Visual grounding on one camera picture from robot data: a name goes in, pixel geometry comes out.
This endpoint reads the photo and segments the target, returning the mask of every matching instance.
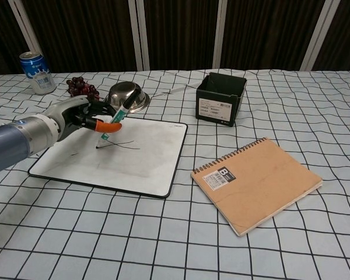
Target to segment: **curtain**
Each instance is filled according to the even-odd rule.
[[[221,68],[299,70],[324,0],[228,1]]]
[[[128,1],[22,1],[52,72],[136,71]]]
[[[350,0],[342,0],[313,70],[350,71]]]
[[[29,48],[7,0],[0,0],[0,75],[22,74],[19,55]]]
[[[144,0],[150,69],[212,67],[218,0]]]

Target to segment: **robotic arm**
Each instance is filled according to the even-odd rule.
[[[115,113],[105,102],[76,96],[53,104],[43,114],[0,126],[0,171],[53,146],[79,128],[104,133],[120,130],[120,123],[110,124],[93,118]]]

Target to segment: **checkered tablecloth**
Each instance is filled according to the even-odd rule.
[[[232,128],[195,118],[208,72],[247,79]],[[80,75],[102,97],[134,81],[151,97],[137,117],[188,124],[172,192],[153,199],[29,177],[39,155],[0,172],[0,279],[350,279],[350,72],[59,73],[44,96],[28,94],[24,75],[4,75],[0,124],[67,99],[65,81]],[[237,237],[190,172],[261,137],[324,184]]]

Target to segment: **box label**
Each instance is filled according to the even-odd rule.
[[[207,185],[209,185],[211,189],[215,191],[233,181],[236,179],[236,177],[226,167],[222,167],[212,173],[207,174],[203,177],[203,179]]]
[[[198,114],[204,117],[216,118],[218,120],[229,121],[231,116],[232,104],[208,100],[199,99]]]

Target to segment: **metal bowl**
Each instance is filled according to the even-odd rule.
[[[109,90],[109,94],[106,97],[107,102],[115,109],[118,110],[121,105],[125,102],[125,100],[130,96],[135,89],[139,89],[141,93],[129,108],[129,113],[136,113],[141,111],[146,106],[148,106],[150,102],[149,96],[142,91],[140,86],[134,82],[119,82],[112,86]]]

